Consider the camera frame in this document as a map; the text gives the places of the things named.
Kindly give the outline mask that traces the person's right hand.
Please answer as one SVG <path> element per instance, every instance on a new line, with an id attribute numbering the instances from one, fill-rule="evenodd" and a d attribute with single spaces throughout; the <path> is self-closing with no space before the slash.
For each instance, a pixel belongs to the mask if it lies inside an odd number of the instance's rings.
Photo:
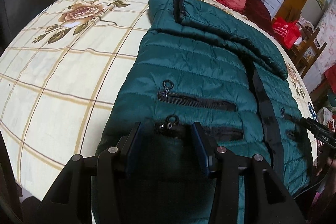
<path id="1" fill-rule="evenodd" d="M 332 149 L 327 144 L 323 144 L 318 149 L 317 166 L 315 175 L 317 178 L 322 177 L 322 172 L 328 171 L 328 175 L 335 178 L 335 149 Z"/>

